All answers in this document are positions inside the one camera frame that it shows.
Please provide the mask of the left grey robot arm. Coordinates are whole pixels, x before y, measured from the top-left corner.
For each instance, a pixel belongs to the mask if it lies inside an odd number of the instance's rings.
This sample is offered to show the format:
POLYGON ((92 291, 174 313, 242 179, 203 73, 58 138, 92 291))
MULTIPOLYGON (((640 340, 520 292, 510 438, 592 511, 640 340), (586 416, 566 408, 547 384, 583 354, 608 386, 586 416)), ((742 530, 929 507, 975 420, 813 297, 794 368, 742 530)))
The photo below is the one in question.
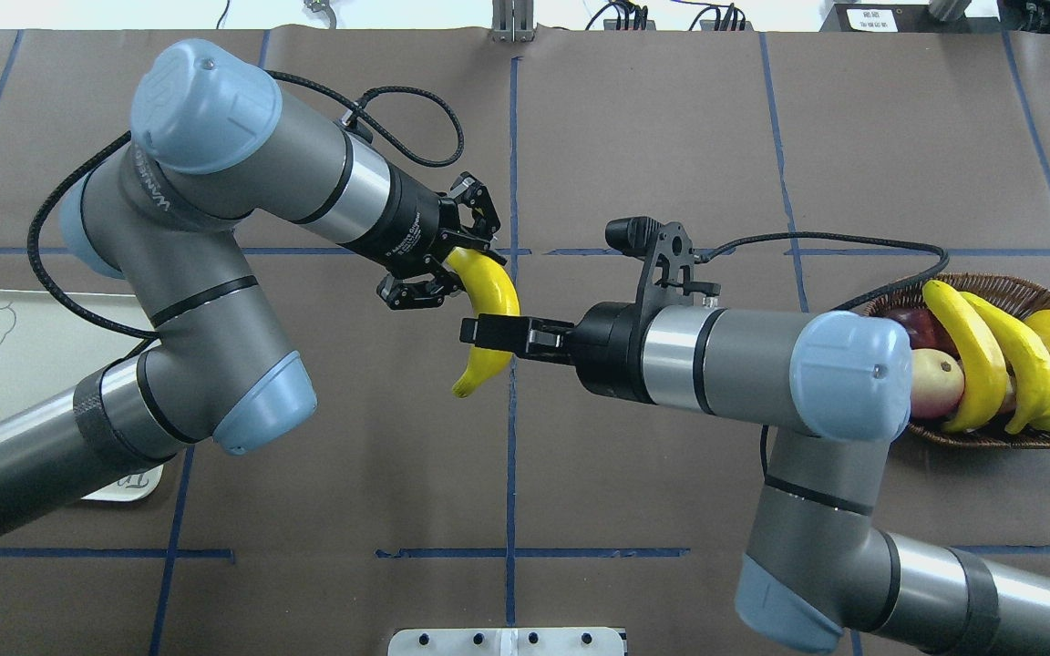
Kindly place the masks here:
POLYGON ((64 241, 128 282, 154 347, 0 423, 0 536, 184 448, 245 454, 315 414, 315 390, 236 241, 257 210, 387 270, 393 310, 434 308, 467 288, 457 248, 504 264, 483 184, 436 192, 376 152, 370 90, 341 120, 284 91, 207 40, 168 46, 143 75, 128 137, 52 192, 64 241))

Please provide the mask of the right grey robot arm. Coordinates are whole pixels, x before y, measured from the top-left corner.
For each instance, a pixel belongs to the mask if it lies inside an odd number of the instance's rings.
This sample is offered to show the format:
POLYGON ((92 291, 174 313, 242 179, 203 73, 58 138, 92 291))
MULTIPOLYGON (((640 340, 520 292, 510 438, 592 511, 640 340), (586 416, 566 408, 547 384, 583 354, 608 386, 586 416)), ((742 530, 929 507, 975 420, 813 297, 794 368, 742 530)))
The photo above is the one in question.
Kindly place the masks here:
POLYGON ((735 595, 766 638, 830 653, 856 630, 930 655, 1050 655, 1050 579, 872 524, 910 416, 898 324, 602 302, 578 323, 483 313, 461 340, 574 366, 604 397, 775 427, 735 595))

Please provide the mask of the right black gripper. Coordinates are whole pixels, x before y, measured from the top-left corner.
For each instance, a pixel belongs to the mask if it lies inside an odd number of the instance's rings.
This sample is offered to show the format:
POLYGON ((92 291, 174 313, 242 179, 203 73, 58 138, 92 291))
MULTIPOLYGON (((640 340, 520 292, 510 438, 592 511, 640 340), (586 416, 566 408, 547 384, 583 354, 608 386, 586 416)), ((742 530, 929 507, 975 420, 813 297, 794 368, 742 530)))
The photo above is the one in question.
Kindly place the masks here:
POLYGON ((459 340, 517 356, 565 356, 584 389, 650 404, 642 371, 645 325, 639 303, 598 302, 578 323, 501 314, 467 317, 459 340))

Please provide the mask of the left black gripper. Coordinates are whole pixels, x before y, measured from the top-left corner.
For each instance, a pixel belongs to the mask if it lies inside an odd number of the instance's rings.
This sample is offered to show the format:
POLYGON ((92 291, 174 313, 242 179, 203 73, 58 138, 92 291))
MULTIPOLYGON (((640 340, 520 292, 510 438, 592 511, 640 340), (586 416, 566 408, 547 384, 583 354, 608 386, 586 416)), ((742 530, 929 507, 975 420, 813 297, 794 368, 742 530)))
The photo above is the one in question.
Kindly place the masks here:
POLYGON ((469 171, 462 171, 445 195, 405 173, 395 173, 379 219, 343 248, 387 270, 376 295, 390 310, 432 310, 466 291, 459 275, 442 262, 452 245, 495 251, 500 228, 488 188, 469 171), (441 230, 445 242, 440 240, 441 230), (427 273, 428 279, 408 280, 427 273))

